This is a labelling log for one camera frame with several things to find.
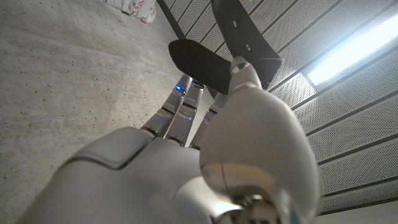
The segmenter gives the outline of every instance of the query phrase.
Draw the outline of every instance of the robotic arm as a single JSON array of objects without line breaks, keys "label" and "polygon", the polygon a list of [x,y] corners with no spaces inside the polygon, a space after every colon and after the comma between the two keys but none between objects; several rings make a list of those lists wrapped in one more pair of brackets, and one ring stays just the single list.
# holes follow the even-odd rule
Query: robotic arm
[{"label": "robotic arm", "polygon": [[[313,221],[317,163],[293,112],[261,84],[282,60],[239,0],[211,3],[234,60],[193,41],[172,42],[170,54],[189,76],[141,129],[113,131],[67,160],[19,223]],[[184,147],[202,83],[220,93]]]}]

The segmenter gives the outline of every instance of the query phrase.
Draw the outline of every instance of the ceiling light fixture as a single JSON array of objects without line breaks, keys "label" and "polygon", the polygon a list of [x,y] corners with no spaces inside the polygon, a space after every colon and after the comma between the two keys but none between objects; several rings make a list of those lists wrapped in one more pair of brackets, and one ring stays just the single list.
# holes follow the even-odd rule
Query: ceiling light fixture
[{"label": "ceiling light fixture", "polygon": [[322,83],[397,36],[398,16],[394,16],[357,39],[354,39],[352,42],[342,46],[316,69],[312,70],[308,74],[308,77],[315,85]]}]

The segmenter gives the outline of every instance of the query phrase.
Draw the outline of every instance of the ceiling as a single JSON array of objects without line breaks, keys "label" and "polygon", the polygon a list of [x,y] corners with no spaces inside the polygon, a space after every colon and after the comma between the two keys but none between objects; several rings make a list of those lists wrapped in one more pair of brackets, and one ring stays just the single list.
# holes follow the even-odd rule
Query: ceiling
[{"label": "ceiling", "polygon": [[[207,0],[165,0],[186,38],[232,56]],[[397,0],[241,0],[284,58],[269,91],[301,122],[322,176],[321,214],[398,199],[398,38],[314,85],[334,50],[398,14]]]}]

